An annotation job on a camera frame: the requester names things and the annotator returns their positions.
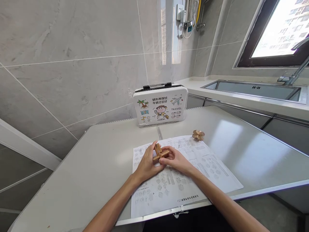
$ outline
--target white countertop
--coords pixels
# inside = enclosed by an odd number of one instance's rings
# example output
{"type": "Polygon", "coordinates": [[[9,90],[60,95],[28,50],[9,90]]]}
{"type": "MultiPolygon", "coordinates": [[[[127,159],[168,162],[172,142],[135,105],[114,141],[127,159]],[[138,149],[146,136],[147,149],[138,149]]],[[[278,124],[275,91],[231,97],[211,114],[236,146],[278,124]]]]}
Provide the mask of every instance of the white countertop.
{"type": "MultiPolygon", "coordinates": [[[[9,231],[63,232],[85,227],[132,173],[135,147],[190,135],[193,130],[206,133],[204,142],[243,184],[243,189],[228,193],[233,199],[309,183],[307,155],[218,107],[200,107],[186,110],[182,122],[159,127],[139,128],[137,119],[90,127],[9,231]]],[[[141,231],[138,222],[210,204],[203,200],[131,218],[129,200],[116,225],[122,225],[119,231],[141,231]]]]}
{"type": "MultiPolygon", "coordinates": [[[[218,90],[201,89],[202,86],[208,85],[217,80],[230,81],[250,81],[261,83],[277,83],[277,78],[270,77],[240,77],[240,76],[208,76],[205,80],[200,81],[199,77],[191,77],[181,81],[178,84],[185,86],[189,94],[212,98],[222,102],[244,106],[252,109],[268,111],[276,114],[281,114],[293,118],[309,121],[309,98],[307,96],[307,104],[299,104],[287,101],[273,100],[257,96],[249,96],[238,93],[229,93],[218,90]]],[[[308,85],[309,78],[299,78],[297,85],[308,85]]]]}

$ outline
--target faucet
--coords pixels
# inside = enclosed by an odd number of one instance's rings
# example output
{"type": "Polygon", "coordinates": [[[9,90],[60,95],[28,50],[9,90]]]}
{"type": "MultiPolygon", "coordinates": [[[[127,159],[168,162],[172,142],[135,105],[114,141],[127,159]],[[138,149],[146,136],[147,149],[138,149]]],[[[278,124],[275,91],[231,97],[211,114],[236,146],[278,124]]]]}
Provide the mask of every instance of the faucet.
{"type": "MultiPolygon", "coordinates": [[[[304,40],[296,44],[291,50],[295,51],[296,49],[298,49],[300,46],[302,46],[308,41],[309,41],[309,37],[305,38],[304,40]]],[[[283,77],[283,76],[279,77],[277,82],[284,82],[284,85],[294,84],[294,82],[299,78],[299,75],[305,69],[305,67],[307,67],[308,64],[309,64],[309,56],[307,57],[307,59],[305,59],[302,65],[295,71],[295,73],[293,73],[290,77],[283,77]]]]}

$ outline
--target table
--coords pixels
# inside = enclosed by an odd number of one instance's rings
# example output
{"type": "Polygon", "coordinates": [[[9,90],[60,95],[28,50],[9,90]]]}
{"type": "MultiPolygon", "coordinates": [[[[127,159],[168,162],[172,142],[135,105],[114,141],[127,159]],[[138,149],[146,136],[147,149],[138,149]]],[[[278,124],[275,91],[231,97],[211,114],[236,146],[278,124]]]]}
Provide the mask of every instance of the table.
{"type": "MultiPolygon", "coordinates": [[[[90,127],[9,231],[85,227],[132,173],[133,148],[190,135],[195,129],[206,133],[205,143],[243,184],[243,189],[229,193],[233,199],[309,183],[307,155],[215,106],[200,107],[187,110],[184,121],[172,124],[139,128],[137,119],[130,119],[90,127]]],[[[141,231],[142,221],[210,204],[203,200],[131,218],[129,200],[116,225],[122,231],[141,231]]]]}

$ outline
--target paper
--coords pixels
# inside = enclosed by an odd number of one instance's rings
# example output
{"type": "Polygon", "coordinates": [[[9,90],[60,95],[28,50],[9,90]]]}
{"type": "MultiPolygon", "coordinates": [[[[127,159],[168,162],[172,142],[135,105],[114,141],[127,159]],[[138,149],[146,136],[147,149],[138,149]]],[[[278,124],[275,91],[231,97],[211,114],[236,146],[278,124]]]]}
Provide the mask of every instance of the paper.
{"type": "MultiPolygon", "coordinates": [[[[223,192],[242,189],[243,185],[202,141],[191,135],[158,141],[161,147],[172,146],[211,180],[223,192]]],[[[133,149],[133,172],[137,169],[145,150],[152,143],[133,149]]],[[[132,195],[131,218],[160,212],[206,199],[204,193],[188,176],[167,166],[162,172],[144,182],[132,195]]]]}

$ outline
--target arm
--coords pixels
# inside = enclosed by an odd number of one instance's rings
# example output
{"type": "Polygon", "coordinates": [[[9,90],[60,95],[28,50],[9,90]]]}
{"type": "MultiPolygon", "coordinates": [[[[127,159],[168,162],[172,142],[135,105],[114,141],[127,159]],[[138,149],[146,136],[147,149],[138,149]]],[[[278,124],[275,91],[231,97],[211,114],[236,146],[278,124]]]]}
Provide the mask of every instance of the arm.
{"type": "Polygon", "coordinates": [[[165,165],[155,167],[153,164],[152,155],[156,143],[157,141],[153,142],[152,145],[146,149],[136,171],[129,176],[123,186],[103,206],[83,232],[110,231],[115,225],[126,202],[138,186],[165,168],[165,165]]]}
{"type": "Polygon", "coordinates": [[[160,163],[170,165],[191,177],[235,231],[269,231],[197,170],[179,151],[171,146],[162,148],[166,149],[171,152],[167,158],[161,158],[160,163]]]}

